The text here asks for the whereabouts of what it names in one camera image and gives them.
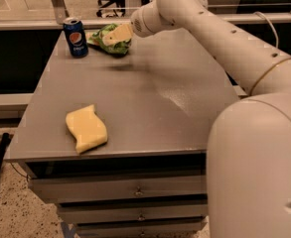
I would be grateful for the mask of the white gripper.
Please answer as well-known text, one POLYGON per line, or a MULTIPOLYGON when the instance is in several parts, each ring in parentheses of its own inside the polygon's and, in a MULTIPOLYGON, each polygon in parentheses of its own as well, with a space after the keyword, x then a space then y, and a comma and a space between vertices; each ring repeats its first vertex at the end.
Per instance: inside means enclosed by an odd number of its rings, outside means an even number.
POLYGON ((112 46, 120 42, 128 41, 133 37, 133 32, 141 38, 146 38, 161 31, 172 29, 172 24, 160 15, 156 1, 148 3, 134 11, 130 20, 131 25, 119 25, 113 31, 103 36, 103 43, 106 46, 112 46))

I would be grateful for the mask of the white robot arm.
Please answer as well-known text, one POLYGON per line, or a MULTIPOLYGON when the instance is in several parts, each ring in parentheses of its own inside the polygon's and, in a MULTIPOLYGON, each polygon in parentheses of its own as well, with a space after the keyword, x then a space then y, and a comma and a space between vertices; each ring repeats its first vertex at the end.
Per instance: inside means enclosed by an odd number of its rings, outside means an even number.
POLYGON ((136 35, 186 29, 245 90, 208 141, 211 238, 291 238, 291 56, 210 12, 207 0, 155 0, 136 35))

